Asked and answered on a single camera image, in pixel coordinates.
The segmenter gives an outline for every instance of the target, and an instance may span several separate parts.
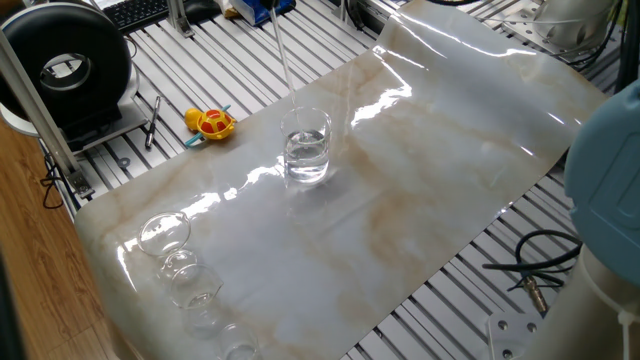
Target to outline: glossy white surface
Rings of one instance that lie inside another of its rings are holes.
[[[137,247],[156,213],[187,214],[185,249],[220,274],[219,298],[266,359],[339,358],[542,177],[604,101],[568,67],[426,2],[297,98],[333,119],[332,177],[304,196],[281,176],[284,99],[78,213],[106,310],[148,358],[212,357]]]

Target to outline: upside-down glass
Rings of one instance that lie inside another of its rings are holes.
[[[171,280],[171,301],[186,310],[203,307],[216,297],[222,285],[218,274],[208,266],[187,265]]]
[[[312,107],[289,111],[280,123],[285,138],[284,166],[289,179],[315,184],[329,167],[331,118]]]
[[[220,360],[261,360],[258,339],[251,328],[242,323],[227,325],[214,338]]]
[[[171,281],[175,273],[189,264],[197,263],[196,255],[183,249],[191,235],[191,223],[182,212],[160,213],[142,226],[138,245],[147,255],[158,259],[159,276]]]

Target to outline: wire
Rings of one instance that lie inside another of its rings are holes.
[[[542,262],[532,263],[532,264],[523,263],[521,252],[524,244],[530,239],[537,236],[542,236],[542,235],[551,235],[551,236],[561,237],[563,239],[571,241],[572,243],[578,246],[576,246],[566,254],[558,256],[548,261],[542,261]],[[482,265],[482,267],[489,270],[503,270],[503,271],[515,271],[515,272],[526,272],[526,271],[546,269],[552,266],[560,265],[566,261],[569,261],[577,257],[580,254],[581,245],[582,243],[580,242],[580,240],[578,240],[578,238],[571,236],[569,234],[556,231],[556,230],[537,230],[523,236],[522,239],[520,239],[520,241],[518,242],[518,245],[516,246],[516,251],[515,251],[516,264],[484,264]]]
[[[462,6],[473,4],[474,2],[478,2],[480,0],[460,0],[460,1],[447,1],[447,0],[427,0],[434,4],[444,5],[444,6]]]
[[[620,70],[616,79],[615,92],[618,93],[638,78],[638,57],[640,56],[640,4],[629,1],[627,5],[627,34],[621,44]]]
[[[611,36],[613,35],[613,31],[616,28],[616,23],[618,22],[618,19],[620,18],[620,12],[622,10],[622,5],[623,5],[623,1],[620,0],[615,4],[614,10],[613,10],[613,15],[611,17],[611,25],[609,26],[609,31],[607,31],[607,35],[605,36],[604,40],[602,40],[602,43],[598,46],[597,50],[595,52],[593,52],[591,55],[580,59],[580,60],[576,60],[576,61],[571,61],[571,62],[567,62],[567,65],[570,66],[575,66],[575,65],[580,65],[586,62],[586,64],[584,66],[582,66],[580,69],[576,69],[578,71],[582,71],[588,67],[590,67],[591,65],[593,65],[596,60],[598,59],[598,57],[600,57],[600,55],[602,55],[602,52],[604,51],[604,49],[607,47],[607,44],[609,43],[609,40],[611,39]]]
[[[55,170],[57,169],[57,165],[55,164],[52,165],[51,162],[47,159],[47,156],[50,157],[51,154],[47,154],[44,157],[45,166],[48,167],[49,170],[47,171],[47,175],[45,175],[43,179],[40,179],[40,185],[47,188],[47,191],[44,193],[44,199],[42,199],[42,206],[44,206],[45,209],[53,210],[64,205],[64,202],[62,202],[61,200],[60,204],[53,205],[53,206],[47,205],[47,199],[49,198],[49,194],[51,193],[51,188],[53,188],[56,185],[55,183],[56,181],[64,181],[64,180],[59,176],[53,175]]]
[[[131,58],[133,59],[138,54],[138,44],[136,44],[135,40],[133,40],[129,35],[125,36],[124,39],[133,44],[133,55],[131,55]]]

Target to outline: metal slotted table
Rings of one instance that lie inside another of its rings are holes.
[[[364,12],[384,22],[405,1],[367,0]],[[482,18],[505,18],[526,0],[495,0],[462,11]],[[377,34],[358,32],[332,14],[326,0],[299,0],[280,17],[294,86],[301,88],[350,61],[375,43]],[[484,21],[505,33],[499,21]],[[194,26],[195,36],[184,39],[167,21],[131,34],[138,44],[133,58],[140,72],[134,101],[151,116],[156,96],[166,99],[157,120],[155,142],[146,150],[147,126],[85,151],[78,161],[94,197],[132,180],[186,150],[192,133],[183,114],[191,107],[221,108],[240,121],[288,95],[276,40],[270,26],[253,28],[241,20],[215,18]],[[583,75],[612,94],[619,64],[615,33],[598,62]],[[120,167],[120,160],[130,163]],[[555,229],[575,234],[569,217],[571,200],[564,196],[563,171],[556,167],[511,206],[467,247],[428,279],[415,293],[344,355],[342,360],[489,359],[486,322],[493,313],[534,313],[522,290],[507,292],[518,280],[510,273],[482,269],[485,263],[513,262],[518,239],[533,230]],[[71,218],[87,201],[58,182]],[[524,251],[527,261],[544,261],[569,249],[556,240],[539,241]],[[557,289],[543,288],[549,303]]]

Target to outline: cable connector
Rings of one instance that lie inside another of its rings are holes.
[[[547,305],[544,295],[538,287],[538,283],[533,276],[527,276],[522,282],[522,287],[529,294],[529,298],[533,302],[533,306],[540,314],[546,314],[549,311],[549,305]]]

